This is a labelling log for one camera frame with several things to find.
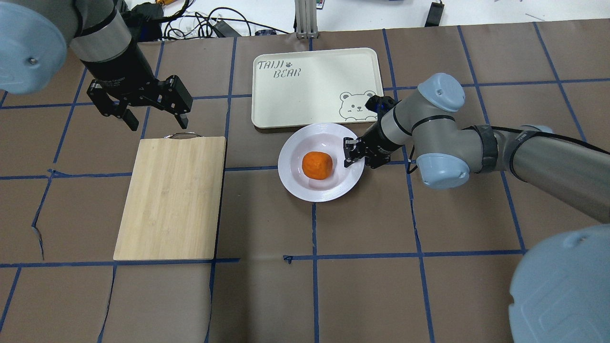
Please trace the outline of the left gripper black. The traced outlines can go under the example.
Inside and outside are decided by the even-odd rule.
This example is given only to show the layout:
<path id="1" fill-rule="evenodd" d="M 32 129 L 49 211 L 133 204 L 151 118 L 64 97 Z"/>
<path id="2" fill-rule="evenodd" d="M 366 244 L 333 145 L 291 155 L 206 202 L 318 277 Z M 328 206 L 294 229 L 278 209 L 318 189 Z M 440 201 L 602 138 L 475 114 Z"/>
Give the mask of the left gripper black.
<path id="1" fill-rule="evenodd" d="M 193 97 L 177 75 L 165 80 L 155 78 L 150 68 L 89 67 L 93 80 L 86 91 L 93 105 L 106 117 L 123 119 L 131 131 L 137 131 L 139 120 L 129 106 L 151 106 L 175 116 L 182 130 L 189 126 L 188 114 Z"/>

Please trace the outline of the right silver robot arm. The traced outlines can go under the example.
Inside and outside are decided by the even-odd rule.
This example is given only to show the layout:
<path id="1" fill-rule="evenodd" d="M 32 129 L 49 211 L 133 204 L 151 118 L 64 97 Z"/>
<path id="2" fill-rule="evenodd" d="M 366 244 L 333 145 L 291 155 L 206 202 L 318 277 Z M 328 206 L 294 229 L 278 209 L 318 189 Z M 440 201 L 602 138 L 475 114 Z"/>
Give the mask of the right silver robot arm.
<path id="1" fill-rule="evenodd" d="M 548 237 L 530 248 L 510 283 L 515 343 L 607 343 L 610 323 L 609 152 L 548 127 L 472 125 L 460 130 L 462 85 L 438 72 L 401 101 L 371 96 L 377 121 L 343 139 L 344 166 L 376 169 L 412 143 L 422 182 L 444 190 L 473 173 L 506 171 L 598 221 Z"/>

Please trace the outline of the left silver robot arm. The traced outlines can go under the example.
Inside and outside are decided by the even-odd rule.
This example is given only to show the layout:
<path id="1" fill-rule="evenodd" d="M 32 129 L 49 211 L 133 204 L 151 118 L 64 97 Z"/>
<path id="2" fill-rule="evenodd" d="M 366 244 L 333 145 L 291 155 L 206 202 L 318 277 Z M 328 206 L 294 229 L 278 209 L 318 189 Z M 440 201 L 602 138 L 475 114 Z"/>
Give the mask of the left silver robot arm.
<path id="1" fill-rule="evenodd" d="M 177 75 L 155 77 L 139 35 L 112 0 L 3 0 L 0 23 L 3 91 L 41 91 L 72 50 L 93 76 L 87 95 L 101 115 L 135 131 L 139 121 L 130 108 L 155 107 L 187 128 L 192 96 Z"/>

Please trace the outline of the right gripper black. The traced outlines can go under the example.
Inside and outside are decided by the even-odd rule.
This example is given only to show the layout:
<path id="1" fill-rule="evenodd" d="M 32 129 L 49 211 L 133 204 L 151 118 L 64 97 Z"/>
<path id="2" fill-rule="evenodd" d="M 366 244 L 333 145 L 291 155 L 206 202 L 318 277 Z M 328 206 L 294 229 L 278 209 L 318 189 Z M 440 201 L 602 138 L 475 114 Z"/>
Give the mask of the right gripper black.
<path id="1" fill-rule="evenodd" d="M 396 151 L 396 144 L 390 141 L 381 130 L 380 123 L 374 123 L 359 138 L 343 138 L 344 168 L 348 168 L 361 159 L 371 169 L 377 169 L 390 163 L 390 155 Z"/>

